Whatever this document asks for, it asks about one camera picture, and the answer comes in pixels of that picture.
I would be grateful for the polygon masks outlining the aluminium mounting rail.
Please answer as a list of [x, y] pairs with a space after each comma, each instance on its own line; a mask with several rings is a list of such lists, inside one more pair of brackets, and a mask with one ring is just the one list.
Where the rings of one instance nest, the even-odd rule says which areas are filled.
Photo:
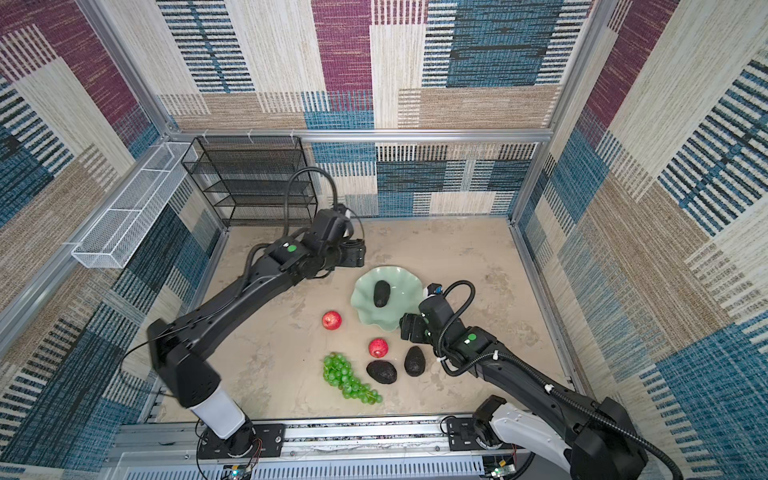
[[202, 460], [193, 423], [122, 428], [102, 479], [567, 479], [569, 473], [516, 444], [509, 450], [451, 451], [439, 429], [447, 415], [266, 420], [284, 424], [276, 458]]

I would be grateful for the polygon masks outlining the light green scalloped fruit bowl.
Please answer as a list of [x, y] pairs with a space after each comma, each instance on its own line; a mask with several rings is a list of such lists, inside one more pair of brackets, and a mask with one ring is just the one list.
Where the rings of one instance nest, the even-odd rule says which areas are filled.
[[[374, 292], [380, 281], [389, 284], [390, 293], [386, 304], [377, 307]], [[350, 303], [363, 325], [392, 332], [399, 328], [399, 321], [406, 313], [419, 313], [418, 305], [424, 298], [424, 285], [417, 276], [402, 267], [380, 266], [356, 281]]]

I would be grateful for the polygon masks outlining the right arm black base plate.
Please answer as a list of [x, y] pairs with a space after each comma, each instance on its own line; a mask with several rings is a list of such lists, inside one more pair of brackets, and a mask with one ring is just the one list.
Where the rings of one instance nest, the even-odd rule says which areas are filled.
[[490, 440], [482, 440], [472, 417], [447, 415], [440, 420], [439, 429], [447, 437], [451, 451], [511, 451], [514, 448], [513, 444], [499, 443], [496, 440], [491, 444]]

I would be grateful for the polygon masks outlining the green fake grape bunch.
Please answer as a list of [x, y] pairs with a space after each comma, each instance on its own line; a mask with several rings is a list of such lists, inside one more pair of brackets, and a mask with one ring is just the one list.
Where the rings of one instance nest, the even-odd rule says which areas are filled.
[[345, 399], [356, 399], [368, 405], [383, 402], [383, 397], [376, 390], [360, 380], [343, 354], [332, 352], [323, 358], [323, 379], [339, 390]]

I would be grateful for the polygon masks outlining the dark fake avocado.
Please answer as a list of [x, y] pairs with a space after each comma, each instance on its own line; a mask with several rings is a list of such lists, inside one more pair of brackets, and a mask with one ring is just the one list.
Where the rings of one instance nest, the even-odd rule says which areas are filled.
[[379, 280], [374, 285], [373, 302], [376, 308], [385, 307], [390, 300], [391, 285], [385, 280]]
[[426, 359], [422, 349], [418, 346], [411, 347], [404, 359], [404, 370], [410, 377], [421, 376], [426, 369]]
[[389, 361], [375, 360], [366, 366], [367, 374], [377, 383], [390, 385], [397, 381], [396, 367]]

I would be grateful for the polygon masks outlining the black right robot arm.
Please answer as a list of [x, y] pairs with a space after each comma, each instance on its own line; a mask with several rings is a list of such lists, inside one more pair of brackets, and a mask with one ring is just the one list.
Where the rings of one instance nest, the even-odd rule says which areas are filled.
[[491, 396], [473, 415], [479, 444], [524, 446], [568, 472], [573, 479], [637, 479], [650, 457], [664, 464], [675, 479], [682, 470], [635, 429], [628, 411], [616, 400], [598, 401], [543, 374], [486, 330], [467, 327], [461, 316], [465, 301], [453, 309], [447, 300], [453, 285], [428, 286], [414, 313], [400, 319], [403, 339], [428, 344], [451, 377], [469, 373], [525, 406], [518, 412]]

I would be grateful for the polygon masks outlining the red fake apple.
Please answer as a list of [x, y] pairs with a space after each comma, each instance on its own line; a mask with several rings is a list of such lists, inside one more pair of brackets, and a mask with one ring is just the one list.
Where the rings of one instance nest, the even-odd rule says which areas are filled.
[[322, 316], [321, 322], [326, 330], [334, 331], [340, 328], [343, 320], [338, 312], [328, 311]]
[[389, 352], [389, 344], [383, 338], [375, 338], [369, 342], [368, 352], [373, 358], [383, 358]]

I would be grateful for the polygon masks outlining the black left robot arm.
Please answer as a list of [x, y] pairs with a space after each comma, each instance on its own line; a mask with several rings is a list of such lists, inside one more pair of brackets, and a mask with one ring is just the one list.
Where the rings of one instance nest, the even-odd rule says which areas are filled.
[[218, 346], [256, 311], [304, 280], [323, 279], [336, 268], [360, 268], [365, 243], [354, 235], [350, 210], [338, 199], [319, 210], [308, 228], [291, 231], [248, 252], [242, 274], [229, 286], [170, 323], [147, 329], [153, 371], [180, 406], [205, 425], [210, 444], [230, 458], [257, 447], [252, 421], [221, 386], [209, 364]]

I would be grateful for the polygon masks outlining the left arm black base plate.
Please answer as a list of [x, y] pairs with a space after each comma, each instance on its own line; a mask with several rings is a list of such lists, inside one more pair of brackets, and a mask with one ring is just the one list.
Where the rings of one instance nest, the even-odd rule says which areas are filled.
[[284, 424], [249, 424], [246, 422], [227, 439], [219, 438], [206, 427], [196, 449], [198, 459], [245, 461], [276, 458], [281, 455]]

